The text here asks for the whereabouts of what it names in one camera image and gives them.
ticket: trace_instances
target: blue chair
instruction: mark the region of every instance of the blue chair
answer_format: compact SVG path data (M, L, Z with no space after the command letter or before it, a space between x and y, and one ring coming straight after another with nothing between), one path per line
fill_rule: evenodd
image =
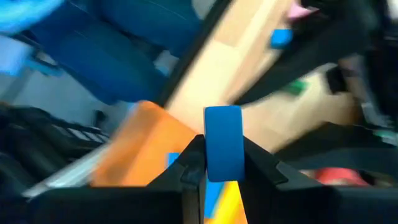
M128 37L69 2L30 31L44 52L104 103L153 100L166 82Z
M123 31L176 57L189 48L201 27L191 0L101 0L101 13Z
M40 18L29 14L12 32L36 23L29 32L38 47L109 105L157 98L167 78L155 68L151 51L167 49L181 57L200 29L190 0L33 2L43 12ZM0 15L0 28L4 21Z

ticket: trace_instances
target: red object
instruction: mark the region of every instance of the red object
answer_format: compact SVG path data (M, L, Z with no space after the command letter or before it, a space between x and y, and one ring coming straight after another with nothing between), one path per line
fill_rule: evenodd
M356 171L345 168L329 167L320 169L315 172L315 178L323 184L333 184L337 181L342 181L347 185L369 186Z

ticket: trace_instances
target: pink object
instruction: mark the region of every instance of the pink object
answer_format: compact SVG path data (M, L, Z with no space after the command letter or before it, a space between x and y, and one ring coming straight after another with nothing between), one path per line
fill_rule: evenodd
M307 16L311 14L311 12L311 10L301 7L301 5L299 5L297 2L294 2L287 13L287 18L289 20L295 20Z

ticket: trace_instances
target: green object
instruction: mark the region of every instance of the green object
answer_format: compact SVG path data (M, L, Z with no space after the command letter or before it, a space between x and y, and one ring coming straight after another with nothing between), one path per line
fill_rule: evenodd
M397 135L393 131L377 130L377 131L373 131L373 134L376 136L379 136L384 143L398 146Z
M299 96L307 89L307 85L307 82L297 80L283 88L283 91L290 93L291 95Z

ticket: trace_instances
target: yellow object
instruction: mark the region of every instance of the yellow object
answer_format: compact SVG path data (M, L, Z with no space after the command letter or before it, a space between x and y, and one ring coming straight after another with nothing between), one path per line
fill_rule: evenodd
M218 201L215 217L208 224L234 223L240 203L241 193L238 183L236 181L228 182Z

